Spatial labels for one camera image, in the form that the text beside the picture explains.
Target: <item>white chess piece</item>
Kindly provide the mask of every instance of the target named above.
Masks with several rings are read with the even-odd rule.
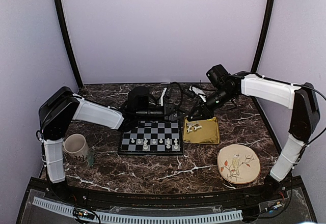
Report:
[[[187,133],[192,132],[192,125],[187,125]]]
[[[202,128],[202,126],[194,126],[194,131],[196,131],[196,130],[198,130],[200,128]]]

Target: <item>white cable tie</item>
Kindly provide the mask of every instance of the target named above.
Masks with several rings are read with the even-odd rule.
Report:
[[[288,159],[282,152],[281,152],[281,155],[287,160],[289,161],[291,164],[298,164],[296,162],[292,162],[290,159]]]

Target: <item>white wall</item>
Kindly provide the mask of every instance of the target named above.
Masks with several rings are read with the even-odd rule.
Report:
[[[61,86],[77,85],[53,0],[0,0],[0,37],[0,222],[16,223],[41,168],[38,109]]]
[[[84,83],[208,81],[250,70],[267,0],[63,0]]]
[[[326,0],[275,0],[258,72],[289,82],[311,82],[326,94]],[[283,146],[288,136],[290,111],[260,101]],[[326,126],[326,103],[318,97],[321,120]],[[309,147],[294,174],[301,175],[317,219],[326,223],[326,135]]]

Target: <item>bird illustration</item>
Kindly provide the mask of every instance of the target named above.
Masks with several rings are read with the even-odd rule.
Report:
[[[233,165],[233,168],[234,168],[235,172],[237,173],[237,175],[240,175],[240,172],[239,172],[240,155],[239,154],[235,154],[233,156],[232,165]]]

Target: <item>decorative plate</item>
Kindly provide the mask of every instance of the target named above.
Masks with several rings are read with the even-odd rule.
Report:
[[[249,147],[232,144],[222,148],[218,154],[221,176],[234,184],[247,184],[255,181],[260,174],[257,154]]]

